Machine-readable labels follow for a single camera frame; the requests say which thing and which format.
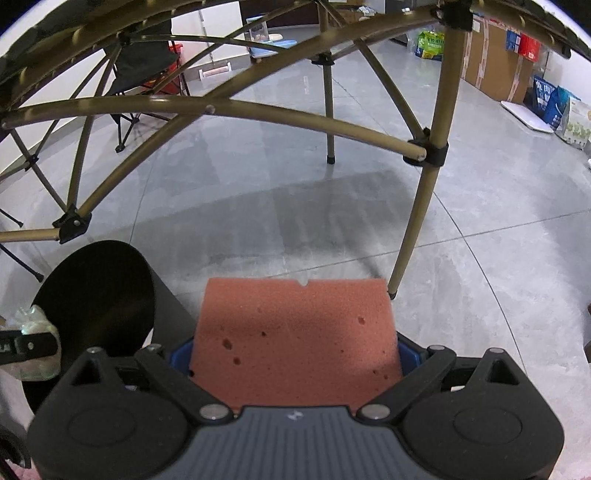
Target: blue bag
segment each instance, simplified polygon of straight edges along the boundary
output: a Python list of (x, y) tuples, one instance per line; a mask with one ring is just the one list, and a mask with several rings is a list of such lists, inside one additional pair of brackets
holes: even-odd
[(544, 122), (551, 126), (554, 130), (560, 125), (560, 120), (564, 114), (564, 109), (569, 101), (569, 98), (573, 97), (580, 100), (579, 97), (570, 93), (567, 89), (562, 87), (556, 87), (548, 99), (548, 105), (544, 112)]
[(556, 90), (556, 87), (550, 82), (546, 82), (546, 80), (543, 78), (538, 77), (537, 75), (534, 75), (534, 87), (535, 96), (538, 102), (537, 109), (543, 113), (546, 111), (546, 106), (548, 105), (548, 100), (550, 100), (550, 95), (552, 95), (552, 92)]

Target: gray tiled floor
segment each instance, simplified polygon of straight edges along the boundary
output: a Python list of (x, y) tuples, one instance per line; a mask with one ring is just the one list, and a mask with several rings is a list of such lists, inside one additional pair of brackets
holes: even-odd
[[(392, 43), (374, 47), (422, 123), (433, 112), (439, 64)], [(358, 54), (334, 68), (340, 119), (407, 138), (383, 87)], [(193, 85), (194, 93), (213, 86)], [(246, 90), (245, 100), (323, 112), (322, 71), (301, 62)], [(151, 134), (140, 125), (126, 153)], [(96, 122), (81, 197), (121, 160), (109, 118)], [(47, 150), (42, 168), (58, 190), (76, 149), (71, 134)], [(88, 235), (65, 246), (11, 246), (44, 273), (90, 241), (130, 241), (195, 315), (214, 275), (388, 277), (419, 173), (399, 155), (337, 139), (334, 167), (322, 134), (259, 122), (204, 118), (135, 170), (95, 211)], [(591, 475), (591, 173), (582, 153), (522, 127), (462, 83), (437, 197), (393, 309), (418, 343), (462, 355), (501, 346), (558, 414), (566, 445), (555, 479)], [(59, 216), (27, 175), (0, 193), (0, 206), (46, 227)], [(0, 218), (6, 227), (8, 224)], [(9, 314), (38, 285), (0, 255), (0, 304)], [(14, 406), (12, 417), (29, 413)], [(0, 406), (4, 412), (7, 406)]]

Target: ribbed gray surface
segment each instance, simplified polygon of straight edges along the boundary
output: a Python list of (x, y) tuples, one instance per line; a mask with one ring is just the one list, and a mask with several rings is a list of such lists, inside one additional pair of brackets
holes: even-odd
[(392, 431), (343, 407), (246, 408), (236, 422), (199, 431), (157, 480), (435, 480)]

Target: metal screw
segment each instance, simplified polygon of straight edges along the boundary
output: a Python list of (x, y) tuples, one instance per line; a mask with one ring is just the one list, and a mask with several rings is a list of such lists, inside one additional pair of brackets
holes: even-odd
[(210, 403), (199, 409), (199, 414), (207, 420), (225, 419), (230, 413), (230, 409), (220, 403)]
[(386, 405), (370, 403), (361, 408), (361, 415), (370, 420), (383, 420), (390, 415), (390, 409)]

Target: black plastic joint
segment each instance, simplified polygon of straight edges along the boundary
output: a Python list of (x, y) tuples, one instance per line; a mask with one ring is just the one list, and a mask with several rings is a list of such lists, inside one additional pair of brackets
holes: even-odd
[(119, 44), (121, 45), (121, 47), (129, 47), (131, 45), (131, 39), (129, 38), (129, 35), (123, 32), (117, 35), (117, 40), (119, 40)]
[(441, 7), (432, 10), (433, 16), (439, 20), (442, 25), (463, 30), (472, 31), (473, 14), (470, 11), (472, 0), (457, 0), (456, 2), (446, 2)]
[(312, 64), (313, 65), (322, 65), (323, 67), (332, 67), (335, 64), (335, 61), (332, 59), (332, 53), (329, 51), (324, 51), (312, 57)]
[(428, 138), (409, 140), (408, 143), (423, 147), (425, 150), (427, 150), (427, 156), (423, 161), (418, 161), (410, 157), (402, 157), (402, 159), (409, 165), (414, 167), (422, 167), (425, 165), (425, 163), (431, 165), (432, 167), (442, 167), (445, 165), (447, 150), (449, 150), (449, 143), (447, 143), (443, 148), (435, 147)]
[(74, 205), (68, 207), (68, 211), (60, 218), (53, 222), (53, 228), (59, 228), (60, 243), (65, 244), (70, 240), (74, 240), (81, 235), (84, 235), (90, 225), (92, 213), (85, 217), (81, 217), (76, 211)]
[(37, 157), (36, 155), (31, 155), (27, 160), (27, 166), (25, 167), (25, 171), (29, 170), (38, 161), (39, 157)]

